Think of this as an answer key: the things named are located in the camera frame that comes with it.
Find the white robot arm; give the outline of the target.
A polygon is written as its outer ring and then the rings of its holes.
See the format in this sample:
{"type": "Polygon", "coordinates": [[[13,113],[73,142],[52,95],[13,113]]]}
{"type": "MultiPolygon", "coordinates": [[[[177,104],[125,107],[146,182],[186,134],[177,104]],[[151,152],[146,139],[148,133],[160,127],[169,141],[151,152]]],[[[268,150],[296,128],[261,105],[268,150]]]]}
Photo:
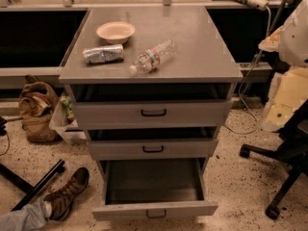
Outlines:
{"type": "Polygon", "coordinates": [[[284,24],[259,43],[263,51],[277,52],[290,68],[275,74],[262,129],[283,128],[308,99],[308,0],[302,0],[284,24]]]}

